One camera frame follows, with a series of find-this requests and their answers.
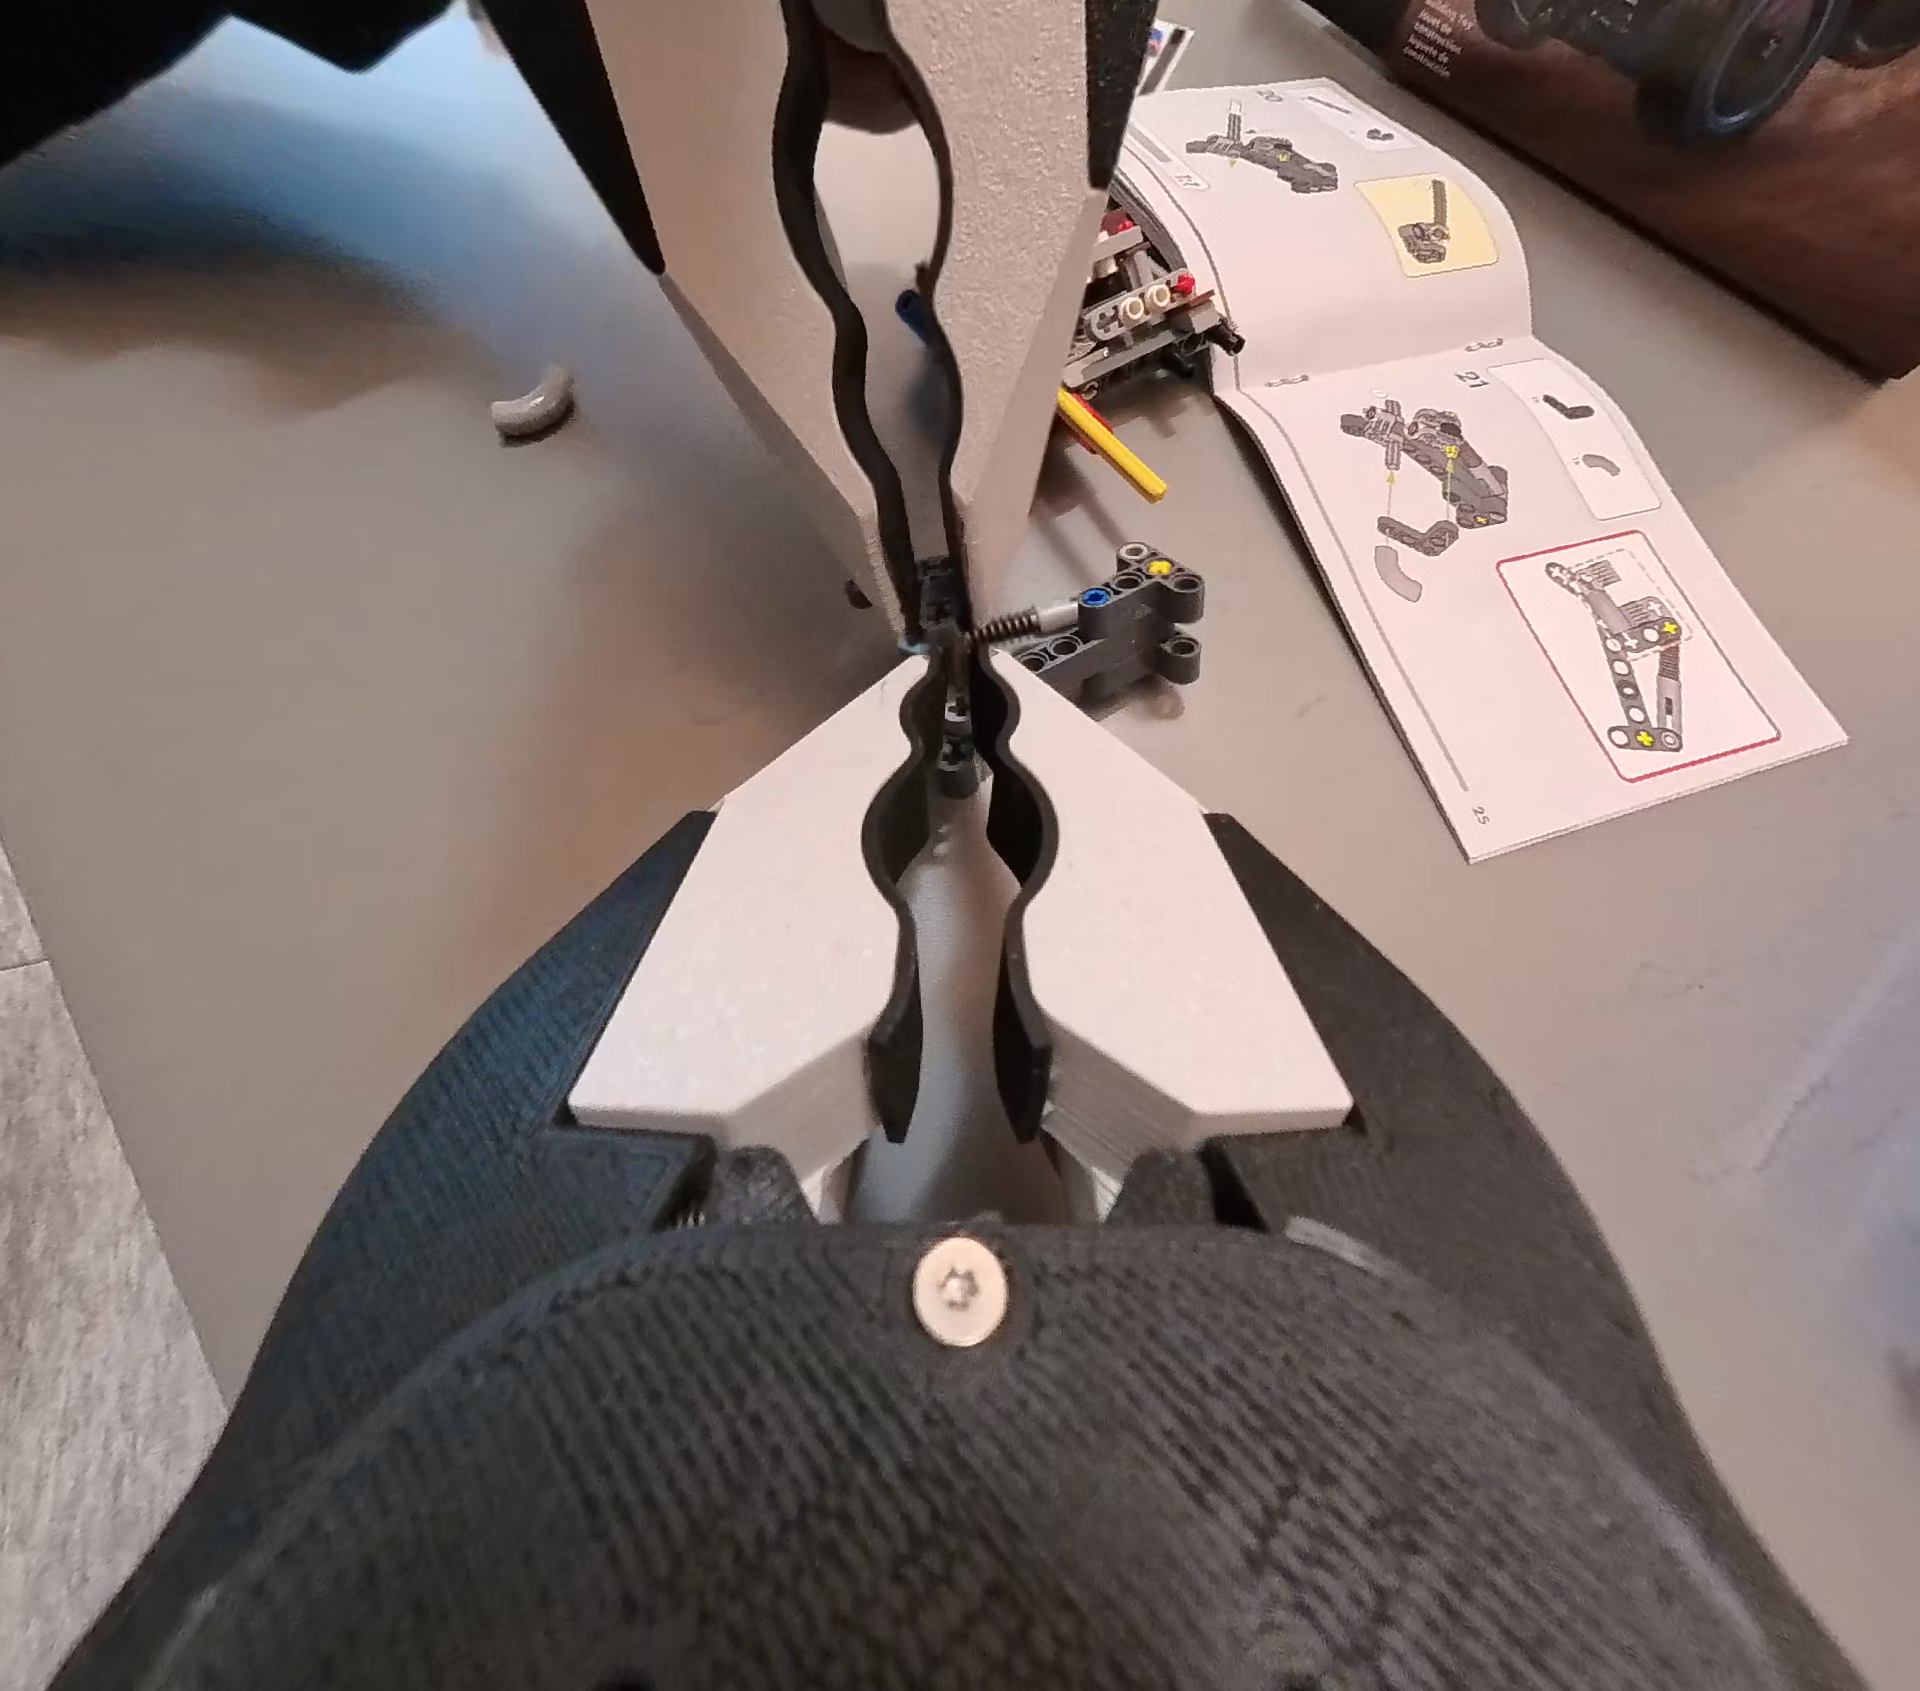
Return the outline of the person's left hand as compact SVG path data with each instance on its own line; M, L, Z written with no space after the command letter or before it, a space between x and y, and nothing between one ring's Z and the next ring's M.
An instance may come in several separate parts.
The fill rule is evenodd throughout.
M831 32L826 38L828 122L872 136L893 136L920 124L888 56L846 46Z

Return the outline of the curved grey lego piece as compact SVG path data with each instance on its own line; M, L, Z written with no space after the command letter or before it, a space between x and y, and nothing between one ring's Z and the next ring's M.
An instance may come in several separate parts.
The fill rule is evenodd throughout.
M576 387L573 369L551 363L539 381L525 393L495 399L491 405L493 429L504 445L530 445L562 429L574 415Z

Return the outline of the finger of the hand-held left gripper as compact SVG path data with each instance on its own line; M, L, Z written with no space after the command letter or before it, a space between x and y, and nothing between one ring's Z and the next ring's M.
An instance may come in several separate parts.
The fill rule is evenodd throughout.
M918 633L900 475L866 399L866 324L825 234L826 120L809 0L586 0L662 286L828 543Z
M1093 256L1087 0L884 0L945 150L930 304L957 363L973 597L1026 535Z

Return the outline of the yellow lego axle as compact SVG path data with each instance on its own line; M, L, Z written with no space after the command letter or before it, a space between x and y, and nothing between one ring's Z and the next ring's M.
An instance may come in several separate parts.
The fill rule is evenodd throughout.
M1101 457L1112 467L1142 501L1164 501L1169 493L1167 479L1115 431L1108 419L1093 407L1083 393L1062 383L1055 409L1070 437L1090 455Z

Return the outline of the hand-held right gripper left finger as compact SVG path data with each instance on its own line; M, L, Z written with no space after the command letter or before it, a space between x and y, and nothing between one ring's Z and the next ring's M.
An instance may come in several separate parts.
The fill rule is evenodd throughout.
M911 655L728 791L576 1079L589 1127L773 1147L846 1213L857 1153L920 1085L915 921L940 675Z

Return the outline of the grey lego chassis assembly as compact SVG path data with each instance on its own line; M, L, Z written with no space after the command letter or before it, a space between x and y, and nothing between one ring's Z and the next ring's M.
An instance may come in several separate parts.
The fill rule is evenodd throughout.
M1213 353L1239 357L1243 349L1213 282L1170 254L1150 214L1124 194L1110 196L1070 336L1065 387L1093 401L1132 373L1195 377Z

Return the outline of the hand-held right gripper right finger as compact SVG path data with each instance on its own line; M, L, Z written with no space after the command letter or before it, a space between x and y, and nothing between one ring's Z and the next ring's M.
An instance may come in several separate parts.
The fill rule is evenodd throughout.
M1016 879L992 1043L1016 1137L1101 1221L1142 1153L1340 1125L1353 1093L1202 805L1009 651L973 673Z

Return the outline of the lego instruction booklet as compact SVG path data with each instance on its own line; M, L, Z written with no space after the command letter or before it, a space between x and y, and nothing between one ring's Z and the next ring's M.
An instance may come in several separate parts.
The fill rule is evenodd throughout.
M1470 168L1328 78L1149 94L1117 194L1463 853L1842 747L1617 403L1535 334Z

